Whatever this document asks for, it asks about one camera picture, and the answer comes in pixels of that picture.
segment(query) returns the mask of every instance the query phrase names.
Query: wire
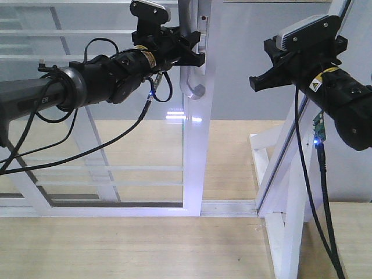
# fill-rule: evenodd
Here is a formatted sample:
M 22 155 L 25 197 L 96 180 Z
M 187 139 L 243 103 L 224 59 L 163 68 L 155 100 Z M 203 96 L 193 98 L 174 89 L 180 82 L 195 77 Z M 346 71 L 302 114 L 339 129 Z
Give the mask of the wire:
M 335 264 L 337 266 L 337 268 L 335 267 L 335 269 L 336 269 L 338 278 L 345 278 L 343 271 L 342 271 L 341 262 L 339 261 L 338 252 L 337 252 L 336 240 L 335 240 L 332 218 L 331 218 L 330 203 L 328 200 L 326 152 L 324 150 L 324 144 L 322 142 L 319 142 L 316 145 L 316 150 L 317 150 L 318 161 L 319 161 L 321 192 L 323 195 L 325 220 L 327 223 L 327 230 L 328 230 L 328 236 L 330 239 L 331 251 L 334 256 Z
M 46 117 L 44 117 L 43 115 L 41 115 L 39 112 L 36 113 L 37 117 L 39 117 L 41 120 L 47 122 L 47 123 L 60 123 L 60 122 L 63 122 L 65 121 L 67 118 L 70 117 L 70 115 L 72 115 L 74 110 L 69 110 L 63 117 L 61 117 L 60 119 L 48 119 Z
M 305 178 L 305 184 L 306 184 L 306 190 L 307 190 L 307 195 L 309 197 L 309 203 L 310 203 L 310 208 L 312 210 L 312 214 L 314 217 L 315 225 L 317 227 L 320 239 L 324 245 L 325 251 L 328 254 L 328 257 L 330 258 L 332 265 L 334 266 L 338 277 L 341 279 L 344 279 L 345 276 L 342 273 L 342 268 L 341 268 L 341 273 L 339 271 L 339 259 L 336 259 L 336 255 L 333 253 L 331 248 L 329 247 L 326 236 L 324 235 L 323 229 L 320 225 L 319 218 L 316 212 L 315 204 L 314 204 L 314 199 L 313 199 L 313 194 L 312 190 L 310 187 L 310 182 L 309 182 L 309 175 L 307 173 L 307 168 L 306 168 L 306 163 L 305 163 L 305 156 L 303 154 L 303 149 L 302 149 L 302 143 L 301 143 L 301 134 L 300 134 L 300 129 L 299 129 L 299 119 L 298 119 L 298 95 L 299 95 L 299 87 L 296 85 L 296 93 L 295 93 L 295 130 L 296 130 L 296 137 L 297 137 L 297 143 L 298 143 L 298 149 L 299 149 L 299 154 L 300 154 L 300 159 L 301 159 L 301 165 L 302 165 L 302 170 L 303 170 L 303 176 Z
M 173 96 L 173 86 L 172 86 L 172 82 L 171 82 L 171 80 L 170 80 L 170 77 L 169 77 L 169 75 L 168 75 L 168 72 L 165 71 L 165 72 L 164 72 L 164 76 L 165 76 L 165 79 L 167 80 L 167 83 L 168 83 L 168 86 L 169 86 L 169 95 L 168 95 L 168 98 L 165 99 L 165 100 L 160 100 L 160 99 L 156 96 L 155 92 L 152 94 L 153 98 L 154 98 L 156 101 L 158 101 L 159 103 L 166 103 L 166 102 L 168 102 L 169 100 L 171 100 L 171 98 L 172 98 L 172 96 Z
M 28 121 L 26 123 L 26 126 L 25 126 L 23 132 L 22 132 L 21 137 L 18 140 L 18 143 L 16 144 L 16 146 L 14 147 L 14 149 L 11 151 L 9 157 L 5 160 L 5 163 L 0 168 L 0 175 L 5 174 L 6 168 L 8 168 L 8 166 L 10 165 L 10 163 L 12 162 L 12 160 L 15 158 L 15 156 L 17 155 L 17 153 L 18 153 L 20 147 L 22 146 L 24 140 L 26 139 L 27 134 L 30 131 L 32 122 L 34 120 L 34 117 L 36 115 L 36 112 L 37 112 L 38 108 L 40 107 L 41 102 L 42 102 L 45 94 L 47 93 L 47 90 L 49 89 L 49 87 L 52 84 L 57 83 L 57 82 L 58 82 L 58 80 L 52 79 L 41 90 L 40 97 L 38 98 L 36 104 L 34 105 L 34 108 L 33 108 L 32 112 L 30 113 L 30 116 L 28 117 Z
M 4 175 L 4 174 L 10 174 L 10 173 L 19 173 L 21 171 L 39 170 L 39 169 L 44 169 L 44 168 L 47 168 L 47 167 L 54 167 L 54 166 L 58 166 L 60 164 L 71 162 L 72 160 L 76 160 L 76 159 L 81 158 L 81 157 L 83 157 L 85 155 L 88 155 L 88 154 L 91 154 L 91 153 L 93 153 L 93 152 L 95 152 L 97 150 L 100 150 L 101 148 L 107 147 L 107 146 L 109 146 L 109 145 L 117 142 L 121 138 L 125 137 L 127 134 L 129 134 L 130 132 L 132 132 L 133 129 L 136 128 L 136 126 L 138 126 L 140 124 L 140 122 L 144 119 L 144 117 L 147 114 L 147 111 L 148 111 L 148 109 L 150 107 L 151 100 L 152 100 L 152 94 L 155 92 L 155 85 L 154 85 L 154 82 L 153 82 L 153 80 L 151 78 L 146 78 L 146 80 L 148 80 L 150 82 L 151 91 L 150 91 L 150 94 L 147 97 L 147 100 L 146 100 L 146 103 L 144 105 L 144 108 L 142 109 L 142 112 L 141 112 L 140 116 L 138 117 L 138 120 L 131 127 L 129 127 L 125 132 L 121 133 L 116 138 L 114 138 L 114 139 L 112 139 L 112 140 L 110 140 L 110 141 L 108 141 L 108 142 L 106 142 L 104 144 L 101 144 L 99 146 L 96 146 L 95 148 L 92 148 L 90 150 L 87 150 L 85 152 L 82 152 L 82 153 L 80 153 L 78 155 L 75 155 L 75 156 L 72 156 L 72 157 L 69 157 L 69 158 L 66 158 L 66 159 L 57 161 L 57 162 L 48 163 L 48 164 L 39 164 L 39 165 L 36 165 L 36 166 L 30 166 L 30 167 L 22 167 L 22 168 L 12 169 L 12 170 L 5 170 L 2 173 L 0 173 L 0 176 L 1 175 Z
M 99 38 L 94 38 L 93 40 L 91 40 L 88 44 L 87 44 L 87 46 L 85 47 L 85 49 L 84 49 L 84 61 L 83 61 L 83 63 L 86 63 L 87 62 L 87 60 L 88 60 L 88 54 L 87 54 L 87 52 L 88 52 L 88 47 L 91 45 L 91 43 L 93 43 L 93 42 L 95 42 L 95 41 L 105 41 L 105 42 L 109 42 L 109 43 L 111 43 L 114 47 L 115 47 L 115 50 L 116 50 L 116 55 L 119 55 L 119 48 L 117 47 L 117 44 L 114 42 L 114 41 L 112 41 L 112 40 L 110 40 L 110 39 L 107 39 L 107 38 L 101 38 L 101 37 L 99 37 Z
M 77 112 L 78 112 L 78 109 L 75 110 L 75 114 L 74 114 L 73 120 L 71 122 L 69 132 L 67 133 L 67 135 L 62 140 L 60 140 L 60 141 L 58 141 L 58 142 L 56 142 L 54 144 L 50 144 L 50 145 L 47 145 L 47 146 L 44 146 L 44 147 L 40 147 L 40 148 L 31 150 L 31 151 L 27 151 L 25 153 L 18 154 L 16 156 L 14 156 L 14 159 L 19 158 L 19 157 L 22 157 L 22 156 L 29 155 L 29 154 L 32 154 L 32 153 L 35 153 L 35 152 L 43 151 L 43 150 L 46 150 L 46 149 L 49 149 L 49 148 L 52 148 L 52 147 L 55 147 L 57 145 L 60 145 L 60 144 L 64 143 L 70 137 L 70 135 L 72 133 L 72 130 L 74 129 Z

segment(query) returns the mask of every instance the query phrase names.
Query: screw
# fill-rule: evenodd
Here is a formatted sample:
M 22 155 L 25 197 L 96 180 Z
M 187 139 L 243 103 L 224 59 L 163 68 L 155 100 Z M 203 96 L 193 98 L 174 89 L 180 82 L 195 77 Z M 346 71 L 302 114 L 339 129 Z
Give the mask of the screw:
M 360 94 L 360 93 L 362 93 L 362 91 L 358 87 L 351 89 L 351 94 Z

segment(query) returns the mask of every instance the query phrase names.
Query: light wooden surface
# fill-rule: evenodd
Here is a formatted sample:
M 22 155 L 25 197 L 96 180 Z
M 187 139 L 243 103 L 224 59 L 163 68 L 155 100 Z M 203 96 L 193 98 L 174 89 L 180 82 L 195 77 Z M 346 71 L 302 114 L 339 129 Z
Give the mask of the light wooden surface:
M 213 120 L 210 122 L 204 199 L 255 199 L 257 180 L 249 135 L 283 121 Z
M 338 254 L 348 279 L 369 279 L 372 274 L 372 203 L 332 202 L 331 214 Z M 324 209 L 318 209 L 328 239 Z M 314 221 L 304 225 L 299 279 L 337 279 Z
M 254 218 L 0 219 L 1 278 L 270 279 Z
M 336 241 L 349 279 L 372 277 L 372 203 L 331 203 Z

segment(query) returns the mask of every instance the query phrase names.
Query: robotic arm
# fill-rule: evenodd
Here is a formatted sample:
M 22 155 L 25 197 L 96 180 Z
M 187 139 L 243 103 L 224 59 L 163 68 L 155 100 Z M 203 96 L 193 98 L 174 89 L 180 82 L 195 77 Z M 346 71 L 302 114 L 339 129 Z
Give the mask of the robotic arm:
M 8 141 L 9 122 L 29 115 L 48 84 L 38 110 L 57 106 L 63 111 L 107 101 L 122 103 L 140 84 L 153 74 L 173 66 L 201 66 L 205 55 L 192 48 L 199 42 L 200 33 L 181 36 L 179 27 L 163 27 L 170 20 L 168 8 L 146 0 L 133 0 L 131 13 L 138 17 L 137 30 L 132 33 L 135 45 L 111 57 L 98 55 L 87 61 L 87 47 L 83 62 L 70 62 L 69 67 L 46 67 L 43 61 L 39 71 L 50 78 L 7 81 L 0 83 L 0 146 Z M 91 41 L 111 40 L 96 38 Z
M 250 77 L 257 92 L 296 85 L 335 121 L 342 140 L 357 151 L 372 146 L 372 88 L 338 67 L 348 40 L 337 36 L 338 16 L 313 16 L 264 42 L 273 67 Z

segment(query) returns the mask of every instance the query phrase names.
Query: yellow warning label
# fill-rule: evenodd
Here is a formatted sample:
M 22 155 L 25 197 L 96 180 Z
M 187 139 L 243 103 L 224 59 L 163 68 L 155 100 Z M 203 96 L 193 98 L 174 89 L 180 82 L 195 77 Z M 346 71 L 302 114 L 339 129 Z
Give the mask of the yellow warning label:
M 309 85 L 310 89 L 313 90 L 314 92 L 318 91 L 319 87 L 323 83 L 323 79 L 322 79 L 321 75 L 324 74 L 324 73 L 331 73 L 332 71 L 337 71 L 338 69 L 339 69 L 338 67 L 331 67 L 331 68 L 327 68 L 327 69 L 323 70 L 310 83 L 310 85 Z
M 145 47 L 144 45 L 136 45 L 134 48 L 148 50 L 148 48 Z M 156 59 L 155 59 L 155 56 L 152 54 L 152 52 L 142 51 L 142 53 L 146 56 L 147 61 L 150 64 L 150 68 L 151 69 L 154 68 L 156 66 Z

